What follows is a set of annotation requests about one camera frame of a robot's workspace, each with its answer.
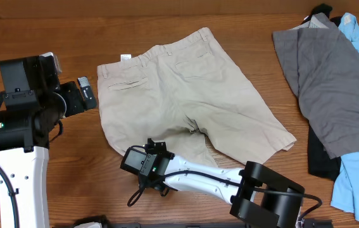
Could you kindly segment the beige shorts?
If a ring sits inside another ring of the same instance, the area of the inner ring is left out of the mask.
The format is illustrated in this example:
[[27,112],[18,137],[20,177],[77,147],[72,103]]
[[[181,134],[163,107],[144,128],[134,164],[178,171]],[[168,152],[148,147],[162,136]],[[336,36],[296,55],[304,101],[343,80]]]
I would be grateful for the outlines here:
[[238,162],[264,163],[296,141],[206,27],[97,71],[101,126],[121,155],[152,139],[211,167],[208,143]]

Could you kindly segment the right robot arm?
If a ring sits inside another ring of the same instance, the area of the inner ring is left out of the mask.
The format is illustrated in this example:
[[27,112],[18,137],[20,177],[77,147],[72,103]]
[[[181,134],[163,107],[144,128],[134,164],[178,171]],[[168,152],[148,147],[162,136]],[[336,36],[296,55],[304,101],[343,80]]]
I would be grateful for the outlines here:
[[126,150],[120,168],[139,181],[128,206],[152,188],[161,196],[187,191],[216,197],[231,205],[231,215],[251,227],[296,227],[300,220],[304,188],[253,161],[244,168],[209,167],[168,151],[165,142],[148,139],[147,144]]

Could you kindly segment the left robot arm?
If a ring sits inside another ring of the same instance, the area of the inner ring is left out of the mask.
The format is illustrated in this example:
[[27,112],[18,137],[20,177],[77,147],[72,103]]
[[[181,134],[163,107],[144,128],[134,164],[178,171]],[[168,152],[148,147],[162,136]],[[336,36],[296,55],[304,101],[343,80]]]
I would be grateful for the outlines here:
[[49,227],[49,134],[62,119],[97,106],[87,77],[60,83],[52,52],[0,61],[0,219],[2,227]]

